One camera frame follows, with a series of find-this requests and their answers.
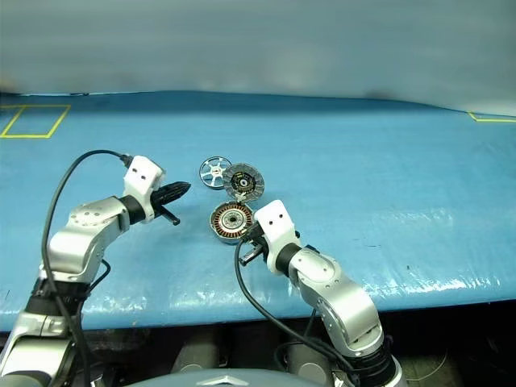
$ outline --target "blue table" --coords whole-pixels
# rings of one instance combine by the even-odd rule
[[[401,102],[236,94],[1,104],[29,107],[18,117],[18,107],[0,109],[0,126],[11,123],[0,138],[0,331],[11,329],[31,291],[56,183],[93,148],[149,156],[167,181],[192,188],[170,206],[180,226],[163,218],[138,224],[107,250],[113,271],[85,304],[85,328],[260,317],[239,291],[233,247],[208,226],[228,200],[198,179],[213,155],[257,167],[265,193],[251,206],[283,200],[302,241],[335,257],[380,310],[516,297],[516,123]],[[9,138],[23,134],[42,138]],[[109,156],[85,162],[63,193],[53,232],[74,206],[120,195],[123,174]],[[265,264],[253,262],[244,279],[279,317],[309,314]]]

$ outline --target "floor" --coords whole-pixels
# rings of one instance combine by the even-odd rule
[[[498,324],[512,315],[515,306],[516,302],[501,302],[404,311],[382,314],[381,320],[393,336],[393,354],[400,360],[409,387],[514,387],[516,334],[500,330]],[[287,320],[298,330],[306,322]],[[285,337],[270,323],[218,327],[221,357],[228,367],[276,369],[273,351]],[[121,365],[119,381],[127,385],[169,373],[184,341],[205,329],[91,331],[87,337],[98,360]],[[323,332],[320,322],[313,329]]]

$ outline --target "cylindrical motor part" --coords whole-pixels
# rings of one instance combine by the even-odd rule
[[[228,244],[237,244],[251,225],[252,210],[243,203],[223,203],[210,216],[211,229],[221,241]]]
[[[387,340],[385,338],[381,347],[371,355],[347,358],[360,378],[360,386],[376,387],[378,385],[388,385],[397,375],[396,361],[390,354]]]
[[[207,327],[204,331],[194,334],[183,345],[171,373],[218,368],[219,363],[220,351],[218,349],[217,331]]]
[[[308,381],[327,387],[334,385],[328,359],[305,344],[289,346],[288,368],[290,373]]]

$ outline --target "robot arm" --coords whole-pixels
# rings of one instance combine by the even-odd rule
[[[405,382],[399,363],[367,293],[348,278],[337,260],[311,246],[301,247],[289,214],[279,200],[255,213],[260,234],[255,238],[266,255],[268,269],[285,274],[309,305],[321,315],[335,349],[357,370],[366,385],[402,387]]]
[[[124,196],[81,205],[48,245],[52,275],[67,311],[79,319],[107,247],[131,224],[163,215],[179,223],[164,204],[180,198],[189,183],[160,187],[165,172],[146,157],[135,156],[124,177]],[[69,378],[76,348],[69,327],[49,289],[43,265],[32,295],[0,355],[0,385],[62,385]]]

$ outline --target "copper coil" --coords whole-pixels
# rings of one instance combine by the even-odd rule
[[[224,216],[227,215],[229,211],[235,210],[238,212],[238,216],[241,216],[241,223],[235,227],[235,231],[229,231],[227,226],[224,226]],[[245,230],[252,225],[252,211],[249,207],[244,204],[240,204],[237,202],[228,202],[223,203],[221,206],[215,209],[214,213],[211,215],[211,226],[214,229],[215,233],[222,238],[227,239],[238,239]]]

